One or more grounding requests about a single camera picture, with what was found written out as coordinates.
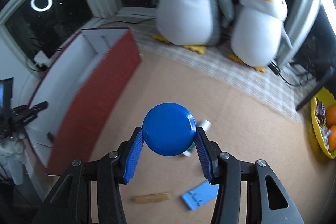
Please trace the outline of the white gloved hand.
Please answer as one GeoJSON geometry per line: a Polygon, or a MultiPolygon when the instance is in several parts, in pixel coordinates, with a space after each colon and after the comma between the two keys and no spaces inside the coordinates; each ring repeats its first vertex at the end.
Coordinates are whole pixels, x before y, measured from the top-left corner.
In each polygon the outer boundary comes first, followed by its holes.
{"type": "Polygon", "coordinates": [[[23,184],[23,166],[26,164],[24,139],[23,133],[1,139],[1,175],[13,180],[15,185],[23,184]]]}

